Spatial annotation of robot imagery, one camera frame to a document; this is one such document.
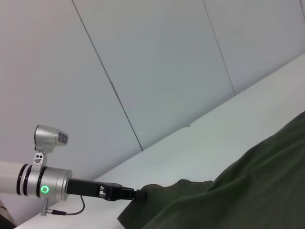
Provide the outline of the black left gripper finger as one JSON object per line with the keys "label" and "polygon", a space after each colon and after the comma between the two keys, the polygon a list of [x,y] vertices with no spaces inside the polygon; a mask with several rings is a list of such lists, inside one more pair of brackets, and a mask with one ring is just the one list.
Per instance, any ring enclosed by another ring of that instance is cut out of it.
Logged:
{"label": "black left gripper finger", "polygon": [[145,201],[147,192],[145,190],[135,190],[129,187],[108,187],[105,189],[105,199],[107,201],[136,200]]}

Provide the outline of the dark green FREE t-shirt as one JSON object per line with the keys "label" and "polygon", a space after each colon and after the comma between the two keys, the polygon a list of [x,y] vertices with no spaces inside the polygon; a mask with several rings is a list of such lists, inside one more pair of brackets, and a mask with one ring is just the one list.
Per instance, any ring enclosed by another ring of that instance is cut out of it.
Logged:
{"label": "dark green FREE t-shirt", "polygon": [[142,188],[124,229],[305,229],[305,111],[214,181]]}

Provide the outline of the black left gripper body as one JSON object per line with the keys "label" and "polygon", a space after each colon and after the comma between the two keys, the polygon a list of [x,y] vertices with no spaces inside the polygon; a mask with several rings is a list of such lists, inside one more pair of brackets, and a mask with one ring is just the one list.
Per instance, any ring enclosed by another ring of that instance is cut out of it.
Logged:
{"label": "black left gripper body", "polygon": [[72,178],[68,181],[66,193],[105,199],[110,188],[121,187],[122,185],[117,183],[105,183]]}

